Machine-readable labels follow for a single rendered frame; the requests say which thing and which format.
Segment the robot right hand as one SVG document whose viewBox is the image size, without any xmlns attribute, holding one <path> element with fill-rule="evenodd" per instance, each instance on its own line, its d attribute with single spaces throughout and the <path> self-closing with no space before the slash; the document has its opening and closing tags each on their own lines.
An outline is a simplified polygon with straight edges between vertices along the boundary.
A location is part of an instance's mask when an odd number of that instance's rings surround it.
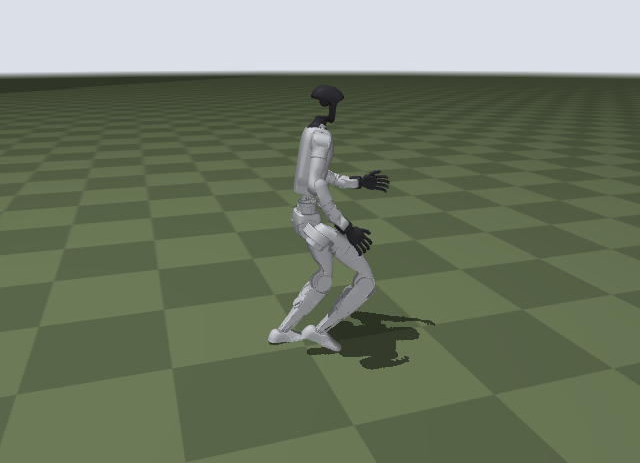
<svg viewBox="0 0 640 463">
<path fill-rule="evenodd" d="M 349 225 L 344 231 L 341 228 L 339 228 L 337 225 L 334 225 L 334 226 L 341 234 L 343 234 L 343 235 L 346 234 L 347 235 L 348 241 L 350 242 L 350 244 L 352 246 L 355 247 L 355 249 L 359 253 L 359 256 L 361 256 L 362 252 L 359 249 L 359 247 L 363 250 L 363 253 L 366 253 L 366 249 L 360 242 L 362 242 L 366 246 L 367 250 L 369 250 L 370 249 L 369 245 L 372 245 L 372 241 L 367 236 L 365 236 L 364 233 L 367 233 L 368 235 L 370 235 L 371 233 L 370 233 L 369 230 L 366 230 L 366 229 L 363 229 L 363 228 L 361 229 L 361 228 L 358 228 L 357 226 L 356 227 L 352 227 L 353 224 L 347 218 L 345 218 L 345 219 L 349 222 Z M 369 245 L 363 239 L 368 241 Z M 359 247 L 357 246 L 357 244 L 359 245 Z"/>
</svg>

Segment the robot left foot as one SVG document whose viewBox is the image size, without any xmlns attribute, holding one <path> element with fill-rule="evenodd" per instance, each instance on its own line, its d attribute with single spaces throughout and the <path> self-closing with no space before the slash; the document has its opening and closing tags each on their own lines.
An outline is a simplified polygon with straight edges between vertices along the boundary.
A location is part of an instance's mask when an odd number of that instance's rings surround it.
<svg viewBox="0 0 640 463">
<path fill-rule="evenodd" d="M 296 342 L 296 341 L 300 341 L 300 340 L 304 340 L 306 339 L 305 337 L 302 336 L 301 332 L 297 332 L 295 330 L 290 330 L 289 332 L 287 332 L 290 328 L 288 328 L 285 332 L 287 333 L 281 333 L 280 329 L 282 327 L 280 327 L 279 329 L 273 329 L 269 336 L 268 336 L 268 341 L 271 343 L 281 343 L 281 342 Z M 284 329 L 282 330 L 282 332 L 284 331 Z"/>
</svg>

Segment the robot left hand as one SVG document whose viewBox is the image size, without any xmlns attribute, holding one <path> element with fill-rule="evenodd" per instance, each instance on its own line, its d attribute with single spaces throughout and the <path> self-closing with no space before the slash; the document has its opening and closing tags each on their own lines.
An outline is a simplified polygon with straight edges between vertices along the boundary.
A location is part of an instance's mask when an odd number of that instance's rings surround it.
<svg viewBox="0 0 640 463">
<path fill-rule="evenodd" d="M 389 188 L 388 185 L 383 184 L 383 183 L 377 183 L 377 182 L 385 182 L 389 184 L 388 180 L 384 180 L 384 179 L 377 179 L 377 178 L 386 178 L 388 179 L 388 176 L 386 175 L 374 175 L 376 173 L 380 173 L 380 170 L 375 170 L 371 173 L 369 173 L 368 175 L 365 175 L 363 178 L 361 176 L 351 176 L 349 177 L 349 179 L 358 179 L 359 182 L 359 187 L 358 188 L 351 188 L 351 189 L 361 189 L 361 187 L 365 187 L 367 189 L 371 189 L 371 190 L 381 190 L 384 191 L 385 193 L 387 193 L 387 190 L 381 187 L 376 187 L 376 186 L 383 186 L 386 188 Z"/>
</svg>

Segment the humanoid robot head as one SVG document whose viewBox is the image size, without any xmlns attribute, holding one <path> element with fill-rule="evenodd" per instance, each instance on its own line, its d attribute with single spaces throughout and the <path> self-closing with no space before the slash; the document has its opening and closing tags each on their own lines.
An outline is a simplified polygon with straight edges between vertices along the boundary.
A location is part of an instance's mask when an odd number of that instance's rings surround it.
<svg viewBox="0 0 640 463">
<path fill-rule="evenodd" d="M 329 115 L 316 116 L 314 121 L 307 128 L 319 128 L 321 124 L 326 126 L 327 122 L 333 123 L 335 120 L 337 103 L 344 99 L 344 95 L 333 86 L 321 85 L 313 90 L 311 97 L 320 100 L 320 105 L 323 107 L 327 107 L 329 105 Z"/>
</svg>

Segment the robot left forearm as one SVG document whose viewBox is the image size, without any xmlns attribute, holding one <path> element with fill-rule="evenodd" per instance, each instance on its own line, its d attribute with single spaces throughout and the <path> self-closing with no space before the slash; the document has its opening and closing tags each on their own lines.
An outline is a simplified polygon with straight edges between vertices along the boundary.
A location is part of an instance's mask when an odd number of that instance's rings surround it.
<svg viewBox="0 0 640 463">
<path fill-rule="evenodd" d="M 341 176 L 340 174 L 333 173 L 330 170 L 328 170 L 325 181 L 327 184 L 338 186 L 341 189 L 359 187 L 358 179 L 349 179 L 348 176 Z"/>
</svg>

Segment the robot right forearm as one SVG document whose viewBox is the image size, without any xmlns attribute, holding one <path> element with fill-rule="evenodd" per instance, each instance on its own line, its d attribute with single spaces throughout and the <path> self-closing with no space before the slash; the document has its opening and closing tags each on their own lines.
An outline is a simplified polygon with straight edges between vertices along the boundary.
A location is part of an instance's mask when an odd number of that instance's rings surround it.
<svg viewBox="0 0 640 463">
<path fill-rule="evenodd" d="M 326 181 L 320 179 L 315 183 L 315 190 L 318 196 L 316 204 L 321 208 L 328 222 L 337 225 L 343 231 L 348 227 L 349 222 L 337 210 L 337 206 L 333 202 Z"/>
</svg>

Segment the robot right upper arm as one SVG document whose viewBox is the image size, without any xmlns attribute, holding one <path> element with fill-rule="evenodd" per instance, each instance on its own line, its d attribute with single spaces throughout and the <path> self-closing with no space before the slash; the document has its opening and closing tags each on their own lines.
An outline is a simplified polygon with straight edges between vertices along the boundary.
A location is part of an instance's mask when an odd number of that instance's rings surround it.
<svg viewBox="0 0 640 463">
<path fill-rule="evenodd" d="M 307 183 L 308 192 L 317 196 L 315 183 L 322 179 L 321 176 L 326 168 L 327 156 L 331 147 L 331 137 L 325 133 L 315 132 L 311 138 L 311 160 L 309 166 L 309 176 Z M 322 179 L 324 180 L 324 179 Z M 325 180 L 324 180 L 325 181 Z"/>
</svg>

